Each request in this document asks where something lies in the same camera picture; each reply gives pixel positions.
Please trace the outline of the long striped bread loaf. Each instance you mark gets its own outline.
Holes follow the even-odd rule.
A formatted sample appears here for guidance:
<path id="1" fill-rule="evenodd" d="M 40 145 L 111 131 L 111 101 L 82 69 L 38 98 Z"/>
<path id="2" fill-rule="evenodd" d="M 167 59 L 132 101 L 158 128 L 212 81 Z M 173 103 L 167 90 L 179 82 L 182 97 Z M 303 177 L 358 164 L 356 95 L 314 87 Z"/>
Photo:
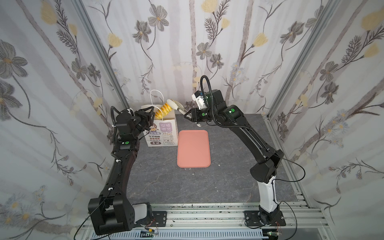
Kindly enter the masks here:
<path id="1" fill-rule="evenodd" d="M 168 103 L 163 104 L 161 107 L 155 106 L 155 108 L 157 109 L 155 120 L 163 120 L 173 110 Z"/>

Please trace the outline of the white printed paper bag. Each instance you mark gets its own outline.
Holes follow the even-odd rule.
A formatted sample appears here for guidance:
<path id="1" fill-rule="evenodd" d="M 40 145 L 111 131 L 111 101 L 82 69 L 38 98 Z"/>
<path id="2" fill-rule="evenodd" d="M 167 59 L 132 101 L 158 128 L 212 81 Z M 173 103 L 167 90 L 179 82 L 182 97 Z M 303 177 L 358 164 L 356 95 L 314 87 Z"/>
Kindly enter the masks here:
<path id="1" fill-rule="evenodd" d="M 155 105 L 152 97 L 160 94 L 163 104 L 167 103 L 163 94 L 158 90 L 150 91 L 151 104 L 141 106 L 141 109 L 147 107 L 161 107 L 162 105 Z M 172 110 L 163 120 L 155 120 L 154 128 L 147 132 L 145 131 L 145 140 L 148 147 L 172 147 L 178 145 L 178 126 L 176 121 L 175 111 Z"/>

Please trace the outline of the metal food tongs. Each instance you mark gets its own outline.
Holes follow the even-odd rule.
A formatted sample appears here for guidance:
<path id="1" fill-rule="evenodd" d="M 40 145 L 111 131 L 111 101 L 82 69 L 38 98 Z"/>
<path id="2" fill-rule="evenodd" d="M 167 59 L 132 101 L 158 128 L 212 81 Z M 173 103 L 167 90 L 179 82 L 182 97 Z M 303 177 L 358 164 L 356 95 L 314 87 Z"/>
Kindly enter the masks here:
<path id="1" fill-rule="evenodd" d="M 175 111 L 178 111 L 182 115 L 185 115 L 188 111 L 180 104 L 178 101 L 174 101 L 172 99 L 167 100 L 167 104 Z"/>

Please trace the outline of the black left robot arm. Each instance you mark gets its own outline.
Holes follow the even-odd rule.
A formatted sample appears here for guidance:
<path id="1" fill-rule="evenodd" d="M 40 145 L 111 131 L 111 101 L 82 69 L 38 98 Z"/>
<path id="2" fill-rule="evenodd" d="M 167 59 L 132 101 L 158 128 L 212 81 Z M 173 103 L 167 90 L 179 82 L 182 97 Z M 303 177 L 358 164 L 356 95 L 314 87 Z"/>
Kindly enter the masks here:
<path id="1" fill-rule="evenodd" d="M 127 198 L 127 185 L 140 149 L 141 133 L 154 123 L 154 107 L 133 112 L 118 111 L 111 107 L 113 122 L 112 169 L 97 198 L 90 199 L 88 210 L 94 231 L 98 236 L 131 231 L 153 221 L 149 203 L 131 204 Z"/>

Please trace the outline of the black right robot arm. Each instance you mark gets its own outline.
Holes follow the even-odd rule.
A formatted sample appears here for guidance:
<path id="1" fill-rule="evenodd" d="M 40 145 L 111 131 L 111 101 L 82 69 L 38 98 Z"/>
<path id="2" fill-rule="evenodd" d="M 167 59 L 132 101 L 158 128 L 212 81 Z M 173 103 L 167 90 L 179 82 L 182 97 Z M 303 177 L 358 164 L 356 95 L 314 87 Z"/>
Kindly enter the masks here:
<path id="1" fill-rule="evenodd" d="M 227 106 L 221 91 L 210 90 L 206 93 L 197 91 L 193 94 L 193 100 L 198 107 L 189 111 L 171 99 L 165 101 L 162 107 L 155 106 L 156 120 L 163 120 L 171 111 L 177 110 L 191 122 L 213 121 L 217 126 L 231 130 L 245 144 L 256 160 L 250 173 L 258 182 L 259 221 L 267 226 L 281 220 L 283 214 L 276 200 L 275 181 L 277 168 L 284 153 L 266 143 L 237 106 Z"/>

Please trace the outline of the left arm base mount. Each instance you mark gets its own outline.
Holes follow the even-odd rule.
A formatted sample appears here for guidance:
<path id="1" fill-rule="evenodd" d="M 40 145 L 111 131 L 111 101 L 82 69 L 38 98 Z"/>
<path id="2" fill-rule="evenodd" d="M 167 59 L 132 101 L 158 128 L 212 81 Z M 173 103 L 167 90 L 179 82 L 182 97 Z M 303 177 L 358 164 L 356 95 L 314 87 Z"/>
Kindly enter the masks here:
<path id="1" fill-rule="evenodd" d="M 167 223 L 167 212 L 154 211 L 148 214 L 144 219 L 137 221 L 134 226 L 160 228 L 160 227 L 165 227 L 166 223 Z"/>

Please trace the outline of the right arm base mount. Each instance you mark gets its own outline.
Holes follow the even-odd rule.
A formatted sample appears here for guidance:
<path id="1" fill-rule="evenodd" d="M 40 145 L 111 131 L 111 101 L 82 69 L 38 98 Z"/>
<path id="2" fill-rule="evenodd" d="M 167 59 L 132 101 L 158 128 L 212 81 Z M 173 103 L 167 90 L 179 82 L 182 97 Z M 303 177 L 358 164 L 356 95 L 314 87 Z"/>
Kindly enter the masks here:
<path id="1" fill-rule="evenodd" d="M 285 217 L 277 211 L 272 217 L 259 211 L 244 211 L 245 224 L 250 228 L 256 227 L 281 227 L 286 226 Z"/>

